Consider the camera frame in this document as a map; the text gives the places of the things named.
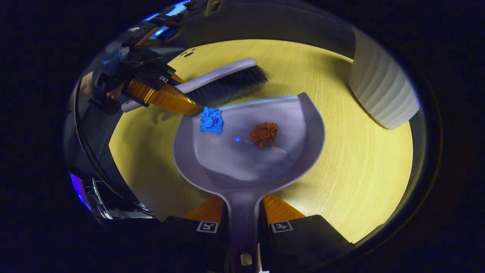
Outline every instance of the yellow table surface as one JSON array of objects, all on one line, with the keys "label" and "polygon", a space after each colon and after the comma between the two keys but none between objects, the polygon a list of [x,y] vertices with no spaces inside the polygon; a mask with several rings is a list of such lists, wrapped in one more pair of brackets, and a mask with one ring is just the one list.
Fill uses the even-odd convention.
[{"label": "yellow table surface", "polygon": [[[356,242],[383,224],[406,188],[412,163],[409,123],[381,127],[353,97],[347,76],[352,60],[321,48],[276,40],[236,40],[198,46],[169,65],[191,80],[252,57],[269,82],[251,98],[306,92],[323,117],[323,152],[300,180],[275,193],[303,214],[322,215],[347,240]],[[181,115],[151,105],[124,113],[109,147],[140,201],[158,219],[182,216],[210,194],[177,171],[172,144]]]}]

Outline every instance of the brush bristles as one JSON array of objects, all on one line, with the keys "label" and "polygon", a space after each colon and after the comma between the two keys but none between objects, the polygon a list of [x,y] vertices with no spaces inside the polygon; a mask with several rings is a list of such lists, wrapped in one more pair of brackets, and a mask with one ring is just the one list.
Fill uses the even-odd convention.
[{"label": "brush bristles", "polygon": [[248,96],[252,93],[251,87],[267,81],[264,71],[254,66],[206,84],[185,96],[200,105],[214,107]]}]

